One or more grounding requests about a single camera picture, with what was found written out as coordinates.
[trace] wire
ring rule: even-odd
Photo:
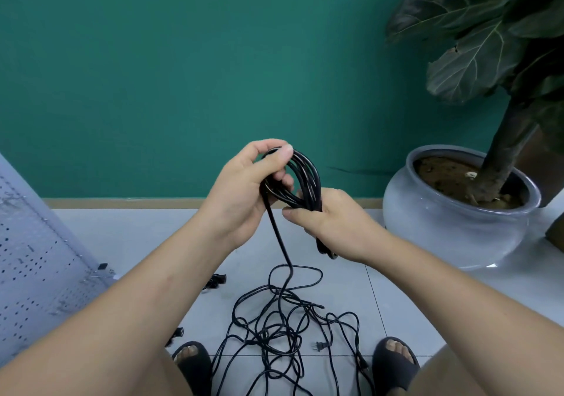
[[[277,149],[269,150],[264,154],[262,158],[266,157],[269,154],[272,154]],[[286,251],[286,247],[284,246],[284,242],[282,241],[282,237],[280,236],[280,232],[278,231],[276,221],[274,220],[274,215],[272,214],[272,209],[270,207],[269,195],[272,195],[277,199],[284,201],[293,208],[307,208],[308,210],[321,211],[321,184],[319,180],[319,174],[315,169],[315,166],[306,156],[304,156],[300,152],[294,151],[294,155],[288,163],[288,167],[290,167],[291,170],[294,171],[296,179],[298,179],[300,183],[300,187],[303,192],[303,199],[292,194],[285,188],[282,183],[276,181],[272,177],[266,178],[261,184],[261,196],[264,201],[264,206],[266,207],[268,217],[270,218],[270,222],[272,223],[272,229],[274,230],[286,263],[277,265],[271,270],[268,275],[268,283],[266,285],[259,286],[256,289],[252,289],[251,291],[244,293],[235,302],[233,311],[231,313],[231,323],[229,324],[229,327],[227,329],[225,339],[220,344],[212,361],[212,374],[214,376],[216,375],[219,364],[221,363],[223,351],[225,350],[226,344],[230,339],[238,340],[241,343],[241,347],[238,348],[235,354],[230,358],[225,371],[223,372],[223,376],[221,378],[221,382],[219,383],[216,395],[220,395],[223,384],[225,382],[225,378],[227,376],[227,372],[229,371],[229,367],[235,360],[236,356],[245,347],[256,345],[261,349],[263,370],[253,381],[250,389],[246,393],[246,396],[250,395],[250,393],[253,391],[253,388],[262,377],[264,377],[266,381],[265,395],[268,395],[269,380],[278,380],[285,378],[293,385],[293,395],[295,395],[296,392],[300,390],[301,392],[309,396],[313,396],[312,392],[305,389],[300,384],[300,380],[305,376],[303,359],[300,353],[300,348],[302,347],[303,343],[302,334],[304,333],[304,331],[306,331],[306,329],[312,322],[319,326],[324,338],[324,341],[312,343],[312,346],[318,351],[325,349],[328,350],[329,363],[333,374],[333,380],[335,382],[337,396],[340,395],[340,389],[337,380],[337,374],[335,372],[335,366],[333,364],[333,355],[331,352],[331,346],[333,345],[333,329],[331,328],[331,325],[335,323],[339,325],[341,333],[347,345],[349,346],[353,357],[355,358],[356,388],[358,394],[360,395],[359,375],[362,375],[370,385],[371,394],[375,395],[376,391],[374,385],[366,374],[368,363],[364,360],[359,350],[360,322],[358,316],[351,311],[347,311],[339,316],[333,313],[327,313],[325,315],[319,314],[318,310],[325,309],[324,306],[313,303],[311,301],[303,300],[295,293],[297,289],[311,288],[317,285],[323,278],[323,272],[316,267],[292,264],[292,261],[290,261],[288,253]],[[321,253],[327,253],[328,255],[331,254],[330,250],[323,243],[321,243],[321,241],[318,240],[317,245],[318,250]],[[288,269],[288,277],[284,281],[282,287],[273,285],[272,274],[274,273],[274,271],[285,268]],[[296,287],[289,287],[289,283],[294,275],[294,269],[296,268],[313,270],[319,273],[319,278],[313,283]],[[272,297],[257,316],[252,319],[245,319],[244,317],[237,316],[238,307],[240,307],[245,301],[264,291],[269,291],[272,294]],[[288,304],[290,307],[290,310],[287,314],[284,313],[283,303],[285,307],[286,304]],[[291,318],[294,318],[295,316],[298,316],[298,322],[297,326],[293,328],[290,325],[290,322]],[[355,320],[355,325],[351,325],[345,321],[342,321],[342,319],[346,316],[352,316]],[[245,332],[245,337],[231,333],[233,326],[243,329]],[[349,337],[345,332],[346,328],[352,330],[352,332],[354,333],[353,342],[349,340]],[[280,349],[274,347],[273,343],[276,340],[284,341],[285,348]],[[277,369],[274,366],[275,362],[279,362],[280,360],[285,359],[288,361],[288,365],[286,367]]]

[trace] wall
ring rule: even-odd
[[[189,197],[280,137],[381,196],[418,145],[487,149],[506,102],[430,97],[436,54],[384,42],[398,2],[0,0],[0,152],[45,197]]]

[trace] white metal panel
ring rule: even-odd
[[[0,365],[104,292],[98,267],[0,155]]]

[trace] floor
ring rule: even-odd
[[[498,264],[472,272],[477,279],[510,295],[550,319],[564,325],[564,254],[542,238],[550,222],[564,209],[564,195],[531,220],[530,232],[522,245]],[[100,262],[108,262],[118,274],[124,274],[145,255],[194,214],[194,210],[179,209],[66,209],[57,210],[65,224],[78,236]],[[382,221],[381,210],[370,215]],[[375,270],[341,258],[331,260],[320,255],[315,242],[303,230],[284,220],[275,211],[280,232],[294,264],[320,268],[324,277],[317,286],[301,289],[304,299],[322,304],[326,311],[336,314],[355,312],[360,319],[360,350],[367,358],[378,340],[397,336],[408,343],[421,364],[425,363],[444,344],[443,339],[413,303],[388,279]],[[197,340],[210,353],[215,353],[231,321],[231,311],[244,292],[266,283],[268,273],[283,258],[267,217],[251,240],[233,252],[218,272],[227,275],[227,283],[218,289],[202,292],[180,326],[184,337],[177,338],[174,350],[185,341]],[[316,279],[308,270],[296,271],[293,286]],[[273,279],[280,283],[284,272],[275,272]],[[249,300],[238,315],[257,313],[266,297]],[[329,359],[312,343],[323,341],[318,329],[311,327],[303,335],[301,353],[305,378],[300,383],[313,394],[336,394],[330,373]],[[230,356],[239,347],[228,343],[215,380],[217,388]],[[342,337],[332,346],[340,393],[356,394],[354,364],[350,350]],[[257,347],[245,348],[229,368],[222,395],[244,395],[262,370]],[[289,394],[290,386],[283,380],[270,381],[270,394]],[[264,394],[264,380],[259,380],[252,394]]]

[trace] person's right hand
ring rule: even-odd
[[[350,261],[366,263],[379,239],[388,233],[347,193],[321,189],[323,212],[284,208],[288,221],[303,227],[330,250]]]

